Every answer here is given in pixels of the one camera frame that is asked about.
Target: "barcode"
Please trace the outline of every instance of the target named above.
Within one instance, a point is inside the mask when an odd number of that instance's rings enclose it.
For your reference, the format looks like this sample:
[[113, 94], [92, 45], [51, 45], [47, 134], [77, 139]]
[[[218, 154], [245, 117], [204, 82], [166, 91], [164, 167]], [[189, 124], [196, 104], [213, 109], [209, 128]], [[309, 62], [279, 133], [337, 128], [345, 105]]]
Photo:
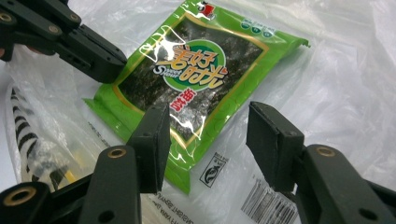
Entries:
[[256, 179], [241, 210], [259, 224], [290, 224], [297, 218], [295, 204], [274, 192], [260, 179]]

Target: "brass screw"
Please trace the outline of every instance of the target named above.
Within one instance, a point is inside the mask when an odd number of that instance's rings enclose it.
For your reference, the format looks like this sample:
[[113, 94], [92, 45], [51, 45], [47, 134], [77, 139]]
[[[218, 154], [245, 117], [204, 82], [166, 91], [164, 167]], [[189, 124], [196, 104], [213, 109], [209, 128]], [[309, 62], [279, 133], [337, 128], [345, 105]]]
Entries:
[[70, 18], [71, 18], [73, 21], [78, 21], [78, 15], [76, 15], [76, 14], [71, 14], [71, 15], [70, 15]]
[[58, 27], [56, 27], [56, 26], [54, 26], [54, 25], [51, 25], [51, 26], [49, 27], [49, 30], [50, 30], [52, 33], [55, 33], [55, 34], [59, 32]]
[[16, 189], [9, 193], [4, 199], [3, 204], [5, 206], [16, 206], [22, 203], [26, 203], [35, 196], [36, 190], [33, 187], [23, 187]]
[[327, 147], [317, 147], [317, 153], [325, 157], [335, 156], [335, 152]]
[[126, 154], [126, 150], [123, 148], [115, 148], [107, 153], [107, 156], [112, 159], [123, 157]]
[[2, 21], [12, 21], [11, 16], [6, 13], [0, 13], [0, 20]]

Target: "green snack package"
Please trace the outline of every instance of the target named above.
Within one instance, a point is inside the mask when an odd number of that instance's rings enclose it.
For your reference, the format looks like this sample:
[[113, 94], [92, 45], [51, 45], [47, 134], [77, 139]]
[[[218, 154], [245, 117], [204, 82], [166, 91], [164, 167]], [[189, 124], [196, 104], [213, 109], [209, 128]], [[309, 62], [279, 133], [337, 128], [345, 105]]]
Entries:
[[190, 191], [190, 169], [274, 65], [308, 41], [206, 2], [184, 2], [86, 104], [127, 141], [145, 111], [168, 103], [166, 178]]

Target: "dark seaweed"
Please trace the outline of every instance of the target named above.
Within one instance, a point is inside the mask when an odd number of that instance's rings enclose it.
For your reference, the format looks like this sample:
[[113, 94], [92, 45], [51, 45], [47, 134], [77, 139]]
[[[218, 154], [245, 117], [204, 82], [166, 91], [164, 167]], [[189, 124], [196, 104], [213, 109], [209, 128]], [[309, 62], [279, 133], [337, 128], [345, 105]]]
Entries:
[[[239, 36], [223, 31], [199, 26], [188, 19], [184, 19], [175, 32], [186, 42], [194, 39], [207, 39], [217, 43], [226, 55], [229, 75], [223, 80], [224, 84], [214, 90], [206, 89], [198, 92], [195, 98], [179, 113], [171, 110], [171, 125], [185, 139], [189, 139], [216, 108], [221, 99], [233, 88], [239, 78], [246, 73], [253, 62], [260, 56], [262, 49]], [[172, 33], [167, 40], [180, 42]], [[159, 61], [164, 60], [166, 52], [160, 50]], [[171, 89], [163, 77], [152, 72], [155, 63], [145, 58], [136, 69], [120, 85], [120, 91], [136, 107], [146, 111], [151, 105], [171, 103], [180, 92]], [[191, 123], [191, 128], [185, 128], [181, 123]]]

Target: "black printed symbol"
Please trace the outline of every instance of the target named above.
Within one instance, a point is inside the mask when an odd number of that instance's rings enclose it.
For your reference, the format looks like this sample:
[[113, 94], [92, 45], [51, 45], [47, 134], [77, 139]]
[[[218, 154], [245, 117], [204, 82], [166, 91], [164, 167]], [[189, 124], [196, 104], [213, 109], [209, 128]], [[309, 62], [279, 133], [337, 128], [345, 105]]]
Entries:
[[206, 166], [200, 178], [200, 180], [210, 188], [227, 162], [226, 160], [221, 160], [219, 157], [220, 155], [216, 153], [212, 160], [210, 160], [210, 163]]

